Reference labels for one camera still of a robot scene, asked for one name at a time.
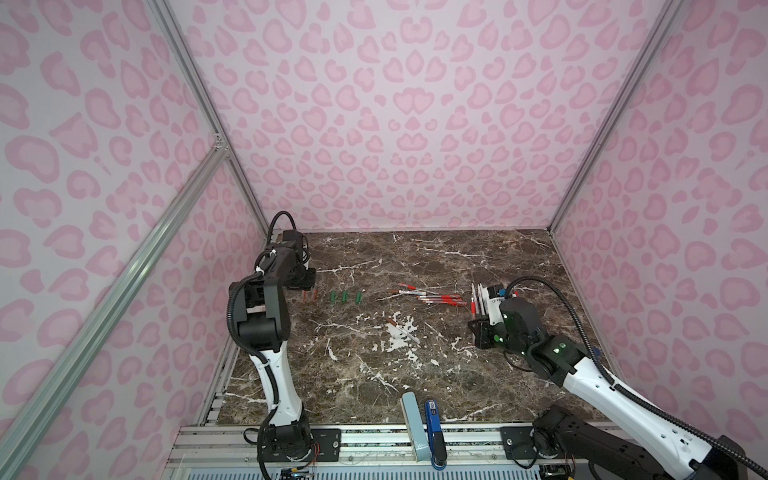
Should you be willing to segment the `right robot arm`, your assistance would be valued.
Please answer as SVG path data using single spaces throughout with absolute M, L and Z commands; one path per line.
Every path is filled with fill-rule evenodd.
M 590 404 L 623 440 L 552 406 L 533 423 L 533 449 L 571 454 L 624 479 L 745 479 L 767 471 L 726 436 L 714 438 L 642 397 L 610 373 L 587 344 L 549 333 L 537 308 L 516 296 L 472 303 L 468 326 L 480 349 L 498 348 L 525 370 Z

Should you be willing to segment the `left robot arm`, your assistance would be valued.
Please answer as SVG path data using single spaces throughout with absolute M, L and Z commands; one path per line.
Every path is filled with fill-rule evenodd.
M 288 361 L 291 318 L 285 295 L 314 288 L 309 257 L 305 236 L 286 230 L 257 256 L 253 272 L 228 290 L 228 332 L 255 365 L 266 399 L 267 416 L 252 441 L 263 459 L 302 460 L 312 451 L 309 420 Z

